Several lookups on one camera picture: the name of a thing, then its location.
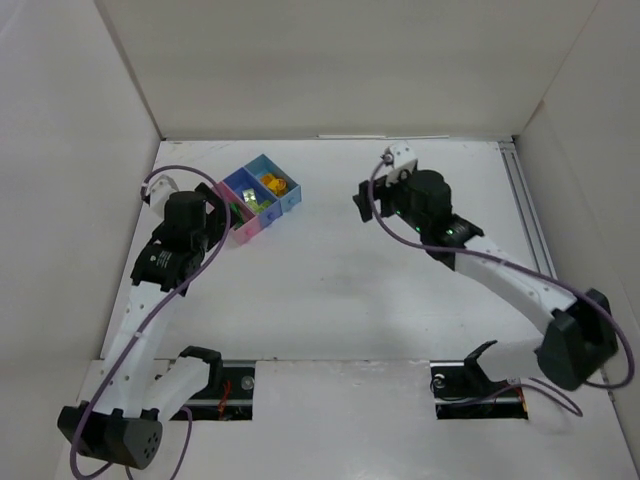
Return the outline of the light green rectangular lego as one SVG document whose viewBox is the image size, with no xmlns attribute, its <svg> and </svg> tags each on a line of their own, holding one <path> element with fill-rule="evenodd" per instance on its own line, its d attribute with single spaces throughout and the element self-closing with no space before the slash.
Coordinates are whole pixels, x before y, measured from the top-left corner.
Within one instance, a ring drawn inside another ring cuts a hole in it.
<svg viewBox="0 0 640 480">
<path fill-rule="evenodd" d="M 246 189 L 243 191 L 243 198 L 246 203 L 254 202 L 256 200 L 256 194 L 253 189 Z"/>
</svg>

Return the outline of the green lego plate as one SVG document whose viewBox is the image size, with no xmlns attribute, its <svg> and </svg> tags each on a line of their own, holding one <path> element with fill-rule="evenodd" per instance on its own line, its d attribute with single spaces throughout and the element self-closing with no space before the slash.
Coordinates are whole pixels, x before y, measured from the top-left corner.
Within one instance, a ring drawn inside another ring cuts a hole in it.
<svg viewBox="0 0 640 480">
<path fill-rule="evenodd" d="M 240 208 L 240 205 L 235 202 L 232 202 L 230 204 L 230 208 L 234 212 L 234 214 L 237 216 L 238 218 L 237 222 L 239 224 L 244 224 L 246 222 L 246 217 L 243 213 L 243 210 Z"/>
</svg>

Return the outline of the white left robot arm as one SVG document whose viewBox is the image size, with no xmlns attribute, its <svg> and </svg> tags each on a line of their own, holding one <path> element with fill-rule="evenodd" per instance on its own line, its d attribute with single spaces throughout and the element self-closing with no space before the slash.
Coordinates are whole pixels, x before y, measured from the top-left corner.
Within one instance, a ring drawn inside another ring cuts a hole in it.
<svg viewBox="0 0 640 480">
<path fill-rule="evenodd" d="M 188 346 L 172 368 L 153 376 L 157 350 L 173 316 L 169 300 L 183 297 L 207 253 L 225 238 L 224 200 L 209 186 L 178 191 L 168 178 L 146 198 L 162 221 L 134 263 L 126 312 L 90 399 L 65 406 L 57 419 L 78 455 L 143 470 L 158 453 L 165 424 L 185 403 L 223 382 L 219 352 Z"/>
</svg>

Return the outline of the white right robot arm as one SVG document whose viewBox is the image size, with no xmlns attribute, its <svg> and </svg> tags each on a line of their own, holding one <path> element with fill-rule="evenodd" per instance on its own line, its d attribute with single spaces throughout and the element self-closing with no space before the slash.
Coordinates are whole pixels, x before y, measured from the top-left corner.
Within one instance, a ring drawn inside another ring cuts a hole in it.
<svg viewBox="0 0 640 480">
<path fill-rule="evenodd" d="M 622 335 L 599 291 L 575 290 L 509 257 L 484 231 L 456 214 L 451 188 L 433 170 L 397 168 L 361 182 L 353 197 L 361 219 L 383 224 L 396 216 L 418 235 L 402 244 L 425 251 L 451 271 L 491 291 L 537 330 L 534 339 L 491 339 L 463 361 L 478 386 L 544 377 L 574 391 L 619 351 Z"/>
</svg>

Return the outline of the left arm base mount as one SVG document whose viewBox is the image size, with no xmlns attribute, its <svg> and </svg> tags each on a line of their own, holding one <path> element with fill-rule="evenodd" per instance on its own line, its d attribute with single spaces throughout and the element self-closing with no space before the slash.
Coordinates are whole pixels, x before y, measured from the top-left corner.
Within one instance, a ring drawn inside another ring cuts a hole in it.
<svg viewBox="0 0 640 480">
<path fill-rule="evenodd" d="M 190 345 L 169 362 L 165 372 L 155 376 L 154 386 L 168 377 L 180 360 L 189 358 L 208 367 L 206 385 L 185 403 L 194 421 L 231 422 L 253 418 L 254 361 L 225 361 L 216 350 Z"/>
</svg>

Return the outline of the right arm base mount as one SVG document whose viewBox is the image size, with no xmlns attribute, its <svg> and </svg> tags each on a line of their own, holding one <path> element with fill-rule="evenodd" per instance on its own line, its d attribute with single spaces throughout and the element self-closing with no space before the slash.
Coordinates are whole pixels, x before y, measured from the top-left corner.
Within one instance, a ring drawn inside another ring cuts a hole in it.
<svg viewBox="0 0 640 480">
<path fill-rule="evenodd" d="M 496 343 L 485 342 L 462 360 L 430 362 L 429 388 L 438 420 L 528 419 L 521 389 L 490 397 L 508 385 L 506 380 L 490 380 L 478 364 L 480 356 Z"/>
</svg>

